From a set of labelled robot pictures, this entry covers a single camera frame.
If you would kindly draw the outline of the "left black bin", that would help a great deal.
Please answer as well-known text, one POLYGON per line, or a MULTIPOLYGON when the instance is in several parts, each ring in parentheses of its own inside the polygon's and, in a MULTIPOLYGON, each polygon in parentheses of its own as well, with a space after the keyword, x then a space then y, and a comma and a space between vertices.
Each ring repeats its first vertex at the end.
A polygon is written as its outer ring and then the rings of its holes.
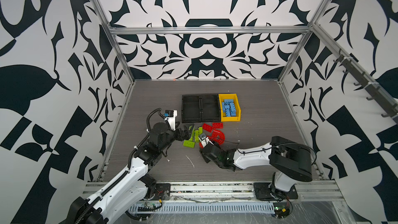
POLYGON ((182 96, 181 120, 183 123, 202 122, 202 95, 188 94, 182 96))

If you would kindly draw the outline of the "middle black bin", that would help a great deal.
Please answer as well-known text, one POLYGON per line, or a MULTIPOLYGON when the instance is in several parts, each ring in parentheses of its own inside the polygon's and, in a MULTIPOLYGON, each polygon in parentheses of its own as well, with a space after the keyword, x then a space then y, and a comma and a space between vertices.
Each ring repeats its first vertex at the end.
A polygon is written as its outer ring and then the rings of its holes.
POLYGON ((202 122, 220 122, 221 110, 219 95, 203 94, 201 95, 201 121, 202 122))

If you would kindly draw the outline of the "wall hook rack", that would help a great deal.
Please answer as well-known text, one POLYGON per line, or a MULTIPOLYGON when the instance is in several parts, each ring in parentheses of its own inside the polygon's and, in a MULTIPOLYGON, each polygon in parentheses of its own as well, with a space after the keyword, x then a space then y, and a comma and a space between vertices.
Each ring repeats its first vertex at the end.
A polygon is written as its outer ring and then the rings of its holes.
POLYGON ((379 83, 377 82, 353 57, 345 54, 340 48, 338 51, 339 57, 333 62, 339 63, 343 68, 343 81, 350 75, 353 77, 355 82, 353 85, 359 89, 364 89, 369 96, 368 101, 375 101, 384 114, 381 114, 383 118, 391 118, 396 124, 398 124, 398 102, 393 96, 379 83))

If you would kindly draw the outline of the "green lego brick right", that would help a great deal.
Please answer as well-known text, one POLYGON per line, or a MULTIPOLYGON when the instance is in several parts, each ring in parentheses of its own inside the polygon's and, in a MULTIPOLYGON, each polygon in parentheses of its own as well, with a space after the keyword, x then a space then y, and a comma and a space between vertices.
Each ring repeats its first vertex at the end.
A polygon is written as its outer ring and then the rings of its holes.
POLYGON ((203 133, 203 128, 199 127, 197 130, 194 131, 194 141, 196 143, 199 143, 200 140, 200 135, 203 133))

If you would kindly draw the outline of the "green flat lego plate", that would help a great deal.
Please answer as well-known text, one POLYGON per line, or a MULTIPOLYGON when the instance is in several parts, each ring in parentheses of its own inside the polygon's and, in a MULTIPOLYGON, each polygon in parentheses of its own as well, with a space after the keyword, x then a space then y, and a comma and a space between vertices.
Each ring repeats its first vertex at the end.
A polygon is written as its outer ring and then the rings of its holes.
POLYGON ((195 124, 187 125, 186 128, 187 128, 187 135, 190 135, 192 139, 194 136, 195 124))

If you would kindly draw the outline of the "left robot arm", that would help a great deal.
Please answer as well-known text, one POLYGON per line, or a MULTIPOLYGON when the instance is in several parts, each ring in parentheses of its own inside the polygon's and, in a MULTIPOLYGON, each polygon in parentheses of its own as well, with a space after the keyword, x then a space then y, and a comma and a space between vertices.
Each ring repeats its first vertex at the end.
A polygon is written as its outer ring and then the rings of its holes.
POLYGON ((129 154, 127 165, 89 198, 78 197, 70 206, 65 224, 113 224, 140 200, 155 196, 156 180, 149 171, 167 156, 173 142, 189 140, 193 124, 179 126, 177 112, 160 108, 147 119, 147 133, 129 154))

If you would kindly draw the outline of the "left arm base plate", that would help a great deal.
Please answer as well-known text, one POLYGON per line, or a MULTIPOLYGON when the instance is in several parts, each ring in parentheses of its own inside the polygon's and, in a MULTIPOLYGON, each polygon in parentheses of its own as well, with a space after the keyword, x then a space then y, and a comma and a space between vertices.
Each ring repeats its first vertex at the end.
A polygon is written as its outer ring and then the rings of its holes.
POLYGON ((152 186, 148 189, 144 200, 158 201, 168 200, 170 198, 171 184, 169 183, 157 183, 156 186, 152 186))

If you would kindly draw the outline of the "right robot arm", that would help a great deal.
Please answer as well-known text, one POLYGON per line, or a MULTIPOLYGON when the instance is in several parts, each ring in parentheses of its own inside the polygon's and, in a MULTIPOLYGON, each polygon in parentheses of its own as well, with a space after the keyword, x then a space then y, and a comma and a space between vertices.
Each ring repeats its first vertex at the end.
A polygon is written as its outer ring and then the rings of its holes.
POLYGON ((262 146, 223 150, 204 134, 199 139, 205 162, 212 161, 221 169, 233 172, 258 166, 277 169, 271 183, 254 183, 255 196, 260 201, 297 199, 295 184, 313 180, 312 149, 306 145, 274 136, 271 142, 262 146))

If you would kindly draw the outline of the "red lego brick top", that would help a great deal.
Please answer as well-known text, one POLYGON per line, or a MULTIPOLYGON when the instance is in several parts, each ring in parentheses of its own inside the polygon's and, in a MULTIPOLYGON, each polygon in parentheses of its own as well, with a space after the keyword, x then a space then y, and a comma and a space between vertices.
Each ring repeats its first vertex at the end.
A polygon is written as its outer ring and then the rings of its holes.
POLYGON ((214 123, 212 123, 212 127, 214 129, 223 129, 223 123, 222 122, 214 122, 214 123))

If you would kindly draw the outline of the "red arch lego piece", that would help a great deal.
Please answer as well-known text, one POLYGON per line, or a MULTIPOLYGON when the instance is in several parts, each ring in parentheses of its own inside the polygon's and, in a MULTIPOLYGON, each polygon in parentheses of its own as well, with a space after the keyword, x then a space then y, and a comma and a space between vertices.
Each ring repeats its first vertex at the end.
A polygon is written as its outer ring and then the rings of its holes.
POLYGON ((216 142, 219 145, 222 145, 225 142, 225 134, 217 129, 213 129, 210 136, 208 136, 209 140, 212 142, 216 142))

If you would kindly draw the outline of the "yellow bin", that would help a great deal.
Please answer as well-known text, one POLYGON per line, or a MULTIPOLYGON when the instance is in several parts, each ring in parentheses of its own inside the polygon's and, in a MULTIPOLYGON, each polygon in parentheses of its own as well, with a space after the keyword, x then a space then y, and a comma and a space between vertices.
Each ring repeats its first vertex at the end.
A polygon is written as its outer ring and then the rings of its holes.
POLYGON ((237 94, 218 94, 221 122, 240 122, 241 108, 237 94))

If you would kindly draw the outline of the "blue lego long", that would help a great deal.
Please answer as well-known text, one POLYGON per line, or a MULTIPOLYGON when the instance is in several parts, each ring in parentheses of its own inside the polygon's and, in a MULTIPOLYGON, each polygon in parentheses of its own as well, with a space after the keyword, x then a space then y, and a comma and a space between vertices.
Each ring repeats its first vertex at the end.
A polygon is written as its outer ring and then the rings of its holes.
POLYGON ((222 109, 223 109, 224 115, 226 117, 231 117, 231 115, 230 115, 230 107, 229 107, 228 103, 222 102, 222 109))

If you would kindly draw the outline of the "black bin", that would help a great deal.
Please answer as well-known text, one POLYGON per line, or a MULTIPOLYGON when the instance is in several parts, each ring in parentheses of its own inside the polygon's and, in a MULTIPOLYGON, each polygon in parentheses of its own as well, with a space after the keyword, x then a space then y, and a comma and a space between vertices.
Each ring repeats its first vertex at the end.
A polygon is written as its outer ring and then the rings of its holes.
POLYGON ((202 122, 202 95, 188 94, 182 96, 181 120, 183 123, 202 122))
POLYGON ((202 122, 220 122, 221 110, 219 95, 203 94, 201 95, 201 121, 202 122))

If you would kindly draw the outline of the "green lego plate lower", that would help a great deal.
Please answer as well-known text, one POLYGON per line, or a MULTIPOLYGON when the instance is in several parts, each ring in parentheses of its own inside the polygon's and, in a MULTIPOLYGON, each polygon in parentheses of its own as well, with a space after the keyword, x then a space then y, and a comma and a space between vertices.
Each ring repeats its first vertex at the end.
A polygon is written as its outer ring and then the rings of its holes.
POLYGON ((183 146, 188 147, 188 148, 194 148, 195 142, 190 141, 190 140, 185 140, 185 141, 183 141, 183 146))

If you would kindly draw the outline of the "red lego brick left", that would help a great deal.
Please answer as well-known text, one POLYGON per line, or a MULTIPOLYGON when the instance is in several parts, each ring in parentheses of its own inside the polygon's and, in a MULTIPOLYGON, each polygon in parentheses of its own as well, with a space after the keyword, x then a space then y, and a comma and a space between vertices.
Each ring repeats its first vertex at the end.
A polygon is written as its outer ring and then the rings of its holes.
POLYGON ((203 123, 202 129, 206 132, 212 133, 214 128, 213 128, 213 126, 211 126, 207 123, 203 123))

